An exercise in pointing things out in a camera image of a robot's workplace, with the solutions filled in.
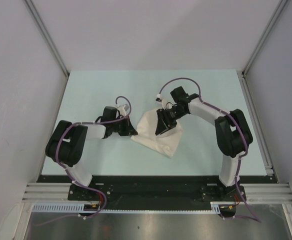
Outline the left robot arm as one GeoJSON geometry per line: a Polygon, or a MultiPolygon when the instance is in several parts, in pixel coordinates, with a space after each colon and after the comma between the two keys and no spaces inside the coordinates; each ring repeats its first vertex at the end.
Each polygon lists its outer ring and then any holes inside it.
{"type": "Polygon", "coordinates": [[[91,184],[93,176],[80,162],[85,142],[107,139],[113,133],[121,137],[138,135],[130,121],[130,111],[128,104],[106,106],[95,122],[84,124],[61,120],[51,135],[45,155],[65,170],[72,183],[80,186],[79,194],[84,199],[91,200],[97,193],[97,188],[91,184]]]}

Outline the white cloth napkin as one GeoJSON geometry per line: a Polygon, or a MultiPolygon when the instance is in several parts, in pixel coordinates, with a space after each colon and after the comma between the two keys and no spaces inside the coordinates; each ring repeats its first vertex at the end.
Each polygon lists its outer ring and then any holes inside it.
{"type": "Polygon", "coordinates": [[[176,127],[156,135],[158,117],[156,108],[146,111],[137,124],[137,135],[133,135],[131,140],[152,149],[166,157],[172,158],[179,146],[183,134],[183,128],[179,121],[176,127]]]}

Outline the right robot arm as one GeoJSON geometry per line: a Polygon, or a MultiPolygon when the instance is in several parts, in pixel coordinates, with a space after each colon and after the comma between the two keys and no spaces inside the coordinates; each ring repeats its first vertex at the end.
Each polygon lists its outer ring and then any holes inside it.
{"type": "Polygon", "coordinates": [[[189,95],[183,87],[170,92],[175,104],[156,110],[157,125],[155,135],[162,135],[177,126],[177,120],[185,115],[197,116],[215,128],[216,141],[222,152],[222,167],[216,188],[217,196],[228,201],[235,194],[234,185],[239,181],[239,163],[248,154],[253,135],[244,113],[240,109],[222,110],[201,99],[199,94],[189,95]]]}

